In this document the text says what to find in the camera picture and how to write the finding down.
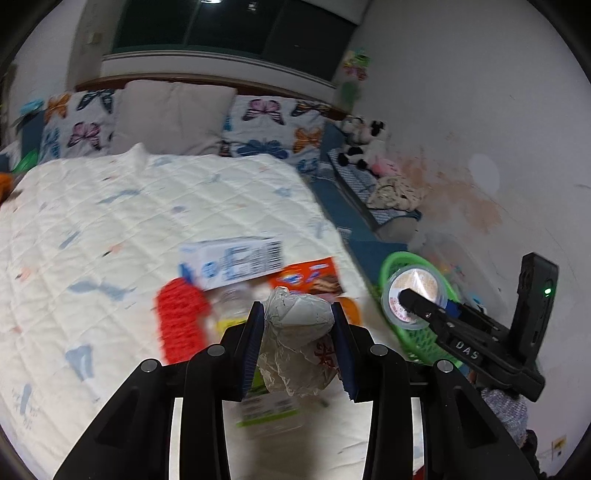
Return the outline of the right grey gloved hand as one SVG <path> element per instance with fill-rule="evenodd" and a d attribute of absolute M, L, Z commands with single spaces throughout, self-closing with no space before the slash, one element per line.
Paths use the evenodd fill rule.
<path fill-rule="evenodd" d="M 482 399 L 501 421 L 515 443 L 522 447 L 527 438 L 528 406 L 519 396 L 512 398 L 501 390 L 484 388 L 480 392 Z"/>

